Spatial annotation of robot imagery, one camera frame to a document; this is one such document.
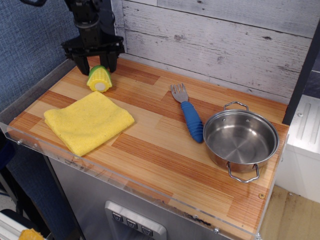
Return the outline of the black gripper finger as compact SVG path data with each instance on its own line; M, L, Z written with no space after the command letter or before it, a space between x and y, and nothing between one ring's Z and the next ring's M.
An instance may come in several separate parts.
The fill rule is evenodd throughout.
M118 56L116 52L110 52L109 54L102 53L99 55L100 64L113 73L117 69Z
M84 75L89 75L90 73L90 66L86 56L78 56L73 55L73 60L76 63L77 67L79 68L80 72Z

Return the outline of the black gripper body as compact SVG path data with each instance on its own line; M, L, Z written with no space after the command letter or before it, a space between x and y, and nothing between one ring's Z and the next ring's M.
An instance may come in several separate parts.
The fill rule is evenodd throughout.
M89 27L77 25L79 36L64 41L61 46L68 58L74 56L88 57L111 53L125 52L124 38L104 32L100 24Z

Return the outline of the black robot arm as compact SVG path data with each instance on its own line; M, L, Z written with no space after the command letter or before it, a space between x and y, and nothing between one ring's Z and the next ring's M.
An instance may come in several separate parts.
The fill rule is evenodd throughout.
M65 4L79 32L79 36L61 44L66 58L73 60L81 73L88 76L88 57L98 56L100 64L113 73L125 47L124 38L111 30L115 23L111 5L104 5L102 0L66 0Z

